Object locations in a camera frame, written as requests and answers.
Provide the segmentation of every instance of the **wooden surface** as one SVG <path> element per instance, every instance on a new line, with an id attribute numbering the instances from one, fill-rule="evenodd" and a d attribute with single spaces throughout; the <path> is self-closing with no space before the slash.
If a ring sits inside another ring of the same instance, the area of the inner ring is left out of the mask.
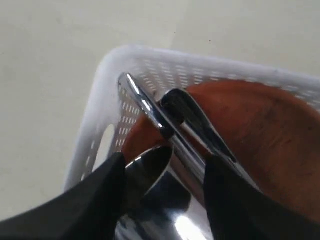
<path id="1" fill-rule="evenodd" d="M 262 191 L 320 223 L 320 115 L 291 94 L 259 83 L 226 80 L 187 90 Z M 163 142 L 142 116 L 122 151 L 130 161 Z"/>

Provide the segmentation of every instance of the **white floor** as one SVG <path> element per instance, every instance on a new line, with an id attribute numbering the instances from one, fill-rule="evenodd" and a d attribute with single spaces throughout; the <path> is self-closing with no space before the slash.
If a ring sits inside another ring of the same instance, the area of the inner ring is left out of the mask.
<path id="1" fill-rule="evenodd" d="M 319 10 L 318 0 L 0 0 L 0 219 L 60 193 L 111 49 L 144 44 L 320 76 Z"/>

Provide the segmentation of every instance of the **reflective metal surface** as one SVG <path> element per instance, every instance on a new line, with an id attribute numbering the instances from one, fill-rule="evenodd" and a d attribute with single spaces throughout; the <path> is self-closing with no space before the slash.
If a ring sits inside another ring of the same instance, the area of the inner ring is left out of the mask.
<path id="1" fill-rule="evenodd" d="M 198 193 L 182 184 L 181 177 L 193 178 L 171 147 L 141 154 L 126 167 L 126 175 L 130 210 L 118 222 L 116 240 L 213 239 L 207 212 L 195 197 Z"/>
<path id="2" fill-rule="evenodd" d="M 186 140 L 169 115 L 163 111 L 153 97 L 129 73 L 119 78 L 119 84 L 127 91 L 135 103 L 150 118 L 162 136 L 174 145 L 174 152 L 182 164 L 194 175 L 202 188 L 205 177 L 205 161 L 198 151 Z"/>
<path id="3" fill-rule="evenodd" d="M 172 89 L 163 96 L 160 104 L 171 116 L 174 116 L 183 129 L 211 154 L 219 156 L 239 176 L 259 190 L 253 179 L 237 162 L 236 157 L 212 125 L 205 112 L 188 92 L 178 88 Z"/>

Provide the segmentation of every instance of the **perforated basket wall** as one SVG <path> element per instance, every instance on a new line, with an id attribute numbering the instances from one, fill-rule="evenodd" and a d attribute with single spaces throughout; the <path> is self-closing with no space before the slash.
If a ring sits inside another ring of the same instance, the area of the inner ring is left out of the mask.
<path id="1" fill-rule="evenodd" d="M 320 111 L 320 79 L 316 77 L 171 50 L 120 47 L 108 54 L 97 70 L 67 172 L 65 190 L 91 173 L 106 127 L 115 125 L 109 154 L 118 152 L 141 114 L 125 91 L 118 88 L 118 78 L 123 72 L 133 74 L 156 99 L 169 89 L 204 81 L 245 80 L 289 91 Z"/>

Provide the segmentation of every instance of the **basket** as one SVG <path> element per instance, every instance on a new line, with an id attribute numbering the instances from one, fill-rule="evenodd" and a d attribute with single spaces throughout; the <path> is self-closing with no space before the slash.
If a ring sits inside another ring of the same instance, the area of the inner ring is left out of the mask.
<path id="1" fill-rule="evenodd" d="M 97 69 L 66 174 L 65 191 L 92 172 L 106 128 L 109 125 L 115 127 L 110 155 L 121 150 L 127 134 L 141 114 L 126 92 L 118 88 L 118 78 L 123 72 L 131 73 L 140 80 L 156 99 L 172 88 L 185 88 L 223 78 L 281 88 L 320 112 L 320 79 L 317 77 L 167 49 L 122 46 L 106 55 Z"/>

